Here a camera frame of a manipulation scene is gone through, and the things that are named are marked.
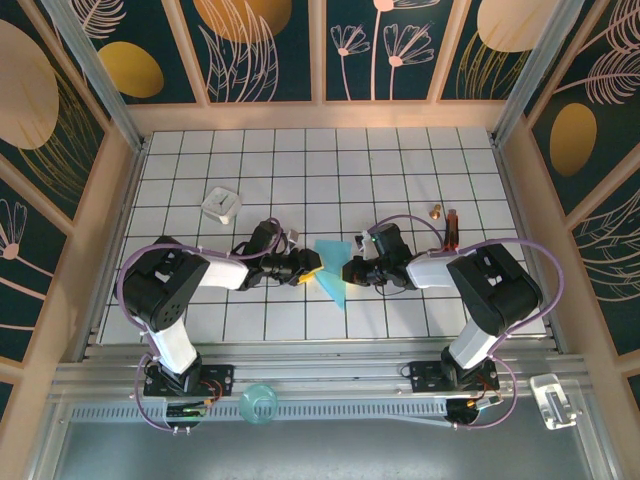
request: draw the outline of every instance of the wallpaper panel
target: wallpaper panel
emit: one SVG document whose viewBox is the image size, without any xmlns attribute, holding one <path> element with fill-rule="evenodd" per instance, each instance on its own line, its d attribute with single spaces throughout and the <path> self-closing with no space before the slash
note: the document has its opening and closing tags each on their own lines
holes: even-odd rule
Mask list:
<svg viewBox="0 0 640 480">
<path fill-rule="evenodd" d="M 574 230 L 619 355 L 640 348 L 640 171 Z"/>
<path fill-rule="evenodd" d="M 181 0 L 209 99 L 311 100 L 307 0 Z"/>
<path fill-rule="evenodd" d="M 505 100 L 557 0 L 472 0 L 443 100 Z"/>
<path fill-rule="evenodd" d="M 571 212 L 640 142 L 640 4 L 613 0 L 533 126 Z"/>
<path fill-rule="evenodd" d="M 453 0 L 328 0 L 327 100 L 424 100 Z"/>
<path fill-rule="evenodd" d="M 69 3 L 125 103 L 195 102 L 160 0 Z"/>
<path fill-rule="evenodd" d="M 23 360 L 65 241 L 0 180 L 0 357 Z"/>
<path fill-rule="evenodd" d="M 104 131 L 16 2 L 0 3 L 0 156 L 73 218 Z"/>
</svg>

